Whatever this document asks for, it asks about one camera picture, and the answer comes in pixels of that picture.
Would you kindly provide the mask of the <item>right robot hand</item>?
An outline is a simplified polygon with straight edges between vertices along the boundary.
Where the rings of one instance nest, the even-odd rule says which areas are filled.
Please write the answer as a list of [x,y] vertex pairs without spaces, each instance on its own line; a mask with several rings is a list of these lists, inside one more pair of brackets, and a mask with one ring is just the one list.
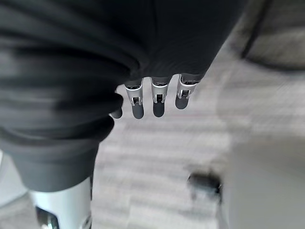
[[124,85],[143,117],[142,81],[164,113],[179,75],[184,109],[238,21],[244,0],[3,0],[0,146],[42,229],[89,229],[95,159],[122,115]]

